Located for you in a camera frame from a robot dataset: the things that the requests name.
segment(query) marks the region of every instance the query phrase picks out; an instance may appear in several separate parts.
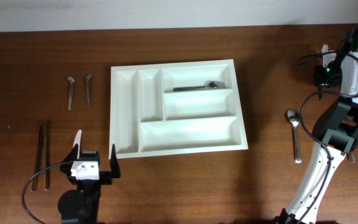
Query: cutlery organizer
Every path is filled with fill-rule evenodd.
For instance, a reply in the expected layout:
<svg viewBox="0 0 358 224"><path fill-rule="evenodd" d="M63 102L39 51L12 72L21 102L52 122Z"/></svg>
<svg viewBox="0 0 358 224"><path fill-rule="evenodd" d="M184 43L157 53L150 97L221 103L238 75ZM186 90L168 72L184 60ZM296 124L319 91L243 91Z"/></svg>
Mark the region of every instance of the cutlery organizer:
<svg viewBox="0 0 358 224"><path fill-rule="evenodd" d="M173 91L224 82L224 88ZM117 158L247 149L233 60L111 67Z"/></svg>

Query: brown table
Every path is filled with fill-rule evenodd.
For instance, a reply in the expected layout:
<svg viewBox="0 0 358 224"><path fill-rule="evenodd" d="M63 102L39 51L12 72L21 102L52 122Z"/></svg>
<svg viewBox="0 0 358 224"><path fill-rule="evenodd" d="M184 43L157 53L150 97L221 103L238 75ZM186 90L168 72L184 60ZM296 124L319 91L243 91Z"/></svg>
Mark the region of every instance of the brown table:
<svg viewBox="0 0 358 224"><path fill-rule="evenodd" d="M358 25L265 26L200 29L93 30L0 33L0 223L32 223L21 190L33 174L37 122L52 122L51 162L71 150L78 129L83 150L101 153L108 170L110 67L233 58L249 150L119 160L122 178L102 188L99 221L106 223L231 223L272 219L295 195L313 141L300 131L304 162L295 164L285 111L299 109L315 91L313 64L298 57L323 44L336 48ZM83 77L91 81L86 102ZM74 76L72 110L68 82ZM308 128L335 97L310 101ZM345 160L319 208L318 220L358 223L356 163ZM33 213L58 223L57 201L75 187L58 170L51 189L28 191Z"/></svg>

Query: cable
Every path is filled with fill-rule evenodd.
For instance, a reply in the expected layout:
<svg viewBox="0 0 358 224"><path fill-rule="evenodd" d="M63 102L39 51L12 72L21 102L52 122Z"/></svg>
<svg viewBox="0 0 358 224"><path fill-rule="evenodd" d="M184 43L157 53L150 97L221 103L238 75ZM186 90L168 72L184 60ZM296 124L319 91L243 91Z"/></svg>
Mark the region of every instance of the cable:
<svg viewBox="0 0 358 224"><path fill-rule="evenodd" d="M22 205L23 205L23 208L25 210L25 212L27 212L27 214L29 214L29 216L34 219L37 223L41 223L41 224L45 224L44 222L42 222L41 220L39 220L37 217L35 217L31 212L30 210L27 208L27 206L25 205L25 201L24 201L24 195L25 195L25 191L27 190L27 187L29 186L29 184L31 183L31 181L37 177L38 175L40 175L41 173L45 172L46 170L49 170L51 168L54 168L56 166L60 166L60 165L64 165L64 164L71 164L72 162L59 162L59 163L56 163L56 164L53 164L53 165L50 165L42 170L40 170L38 173L34 174L30 179L29 181L27 181L27 183L25 184L24 188L23 188L23 191L22 191Z"/></svg>
<svg viewBox="0 0 358 224"><path fill-rule="evenodd" d="M327 54L344 54L344 55L346 55L348 57L353 58L356 62L358 62L358 58L356 56L354 56L354 55L351 55L351 54L348 54L348 53L339 53L339 52L333 50L333 51L329 51L329 52L325 52L325 53L319 53L319 54L315 54L315 55L303 56L303 57L299 58L298 65L303 65L304 63L308 63L308 62L310 62L312 60L315 60L315 59L320 58L323 55L327 55ZM311 57L311 59L301 62L302 59L308 58L308 57ZM301 111L300 111L300 121L301 121L302 128L305 130L305 132L308 134L308 136L310 136L314 141L319 143L320 146L322 148L324 148L324 150L327 152L327 155L328 155L328 168L327 168L326 175L324 176L323 182L321 184L321 187L320 187L320 189L318 190L318 192L316 194L316 197L314 198L312 203L309 205L309 208L304 212L304 214L298 220L297 224L300 224L302 222L302 219L304 219L304 217L306 217L306 215L309 213L309 211L313 208L313 205L317 202L317 199L319 198L321 192L323 191L323 188L324 188L325 183L327 181L329 170L331 169L331 153L329 152L329 150L327 148L327 145L325 145L319 139L317 139L314 135L312 135L310 133L310 131L306 128L305 123L303 122L303 112L305 110L307 102L310 100L310 98L312 98L312 97L314 97L314 96L316 96L318 94L322 94L322 93L333 94L333 95L342 96L342 97L346 97L346 98L357 98L358 97L358 94L356 94L356 95L347 95L347 94L343 94L343 93L338 93L336 91L322 90L322 91L317 91L317 92L314 92L314 93L310 94L308 97L306 97L306 99L304 100L304 102L302 104Z"/></svg>

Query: black cable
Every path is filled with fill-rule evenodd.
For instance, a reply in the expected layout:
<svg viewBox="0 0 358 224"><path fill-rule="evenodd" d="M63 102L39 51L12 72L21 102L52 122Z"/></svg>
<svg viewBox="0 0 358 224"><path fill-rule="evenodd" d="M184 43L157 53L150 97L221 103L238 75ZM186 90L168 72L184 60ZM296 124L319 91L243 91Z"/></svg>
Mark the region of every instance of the black cable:
<svg viewBox="0 0 358 224"><path fill-rule="evenodd" d="M335 50L333 51L329 51L329 52L325 52L325 53L319 53L319 54L315 54L315 55L306 55L304 57L301 57L299 60L298 60L298 64L299 65L303 65L304 63L308 63L312 60L315 60L317 58L320 58L322 57L323 55L327 55L327 54L344 54L348 57L351 57L353 58L356 62L358 62L358 58L354 55L351 55L351 54L347 54L347 53L339 53ZM311 59L307 60L307 61L303 61L303 62L300 62L302 59L304 58L307 58L307 57L311 57ZM328 155L328 168L327 168L327 172L326 172L326 175L324 176L324 179L323 179L323 183L321 184L321 187L320 189L318 190L317 194L316 194L316 197L314 198L314 200L312 201L312 203L309 205L309 208L305 211L305 213L301 216L301 218L298 220L298 223L297 224L300 224L302 222L302 219L304 219L304 217L310 212L310 210L313 208L313 205L317 202L317 199L318 197L320 196L321 192L323 191L323 188L325 186L325 183L327 181L327 178L328 178L328 174L329 174L329 170L331 169L331 153L329 152L328 148L327 148L327 145L325 145L324 143L322 143L319 139L317 139L314 135L312 135L310 133L310 131L306 128L305 126L305 123L303 122L303 112L305 110L305 106L307 104L307 102L310 100L310 98L312 98L313 96L316 96L318 94L323 94L323 93L328 93L328 94L333 94L333 95L337 95L337 96L342 96L342 97L346 97L346 98L357 98L358 97L358 94L356 95L347 95L347 94L343 94L343 93L338 93L336 91L327 91L327 90L322 90L322 91L317 91L317 92L314 92L312 94L310 94L303 102L302 104L302 107L301 107L301 111L300 111L300 121L301 121L301 125L302 125L302 128L305 130L305 132L308 134L308 136L310 136L314 141L316 141L317 143L320 144L320 146L322 148L324 148L324 150L327 152L327 155Z"/></svg>
<svg viewBox="0 0 358 224"><path fill-rule="evenodd" d="M25 191L27 190L27 187L29 186L29 184L31 183L31 181L37 177L38 175L40 175L41 173L45 172L46 170L49 170L51 168L54 168L56 166L60 166L60 165L64 165L64 164L71 164L72 162L59 162L59 163L56 163L56 164L53 164L53 165L50 165L42 170L40 170L38 173L34 174L30 179L29 181L27 181L27 183L25 184L24 188L23 188L23 192L22 192L22 205L23 205L23 208L25 210L25 212L27 212L27 214L29 214L29 216L34 219L37 223L41 223L41 224L45 224L44 222L42 222L41 220L39 220L37 217L35 217L31 212L30 210L27 208L27 206L25 205L25 201L24 201L24 195L25 195Z"/></svg>

